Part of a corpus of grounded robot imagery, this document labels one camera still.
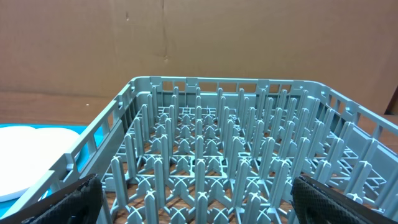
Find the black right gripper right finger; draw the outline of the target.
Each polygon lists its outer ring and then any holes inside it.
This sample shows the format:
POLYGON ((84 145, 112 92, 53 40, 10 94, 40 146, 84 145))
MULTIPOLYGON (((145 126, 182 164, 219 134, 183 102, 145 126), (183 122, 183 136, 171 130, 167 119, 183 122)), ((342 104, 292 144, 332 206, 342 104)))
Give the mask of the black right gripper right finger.
POLYGON ((294 179, 291 195, 299 223, 397 223, 307 175, 294 179))

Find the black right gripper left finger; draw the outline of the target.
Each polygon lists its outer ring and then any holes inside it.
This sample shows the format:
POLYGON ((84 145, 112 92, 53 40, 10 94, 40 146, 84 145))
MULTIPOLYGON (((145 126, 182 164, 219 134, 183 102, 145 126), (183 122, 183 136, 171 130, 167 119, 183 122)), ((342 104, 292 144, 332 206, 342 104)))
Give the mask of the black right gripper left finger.
POLYGON ((90 174, 1 223, 95 223, 103 206, 100 178, 90 174))

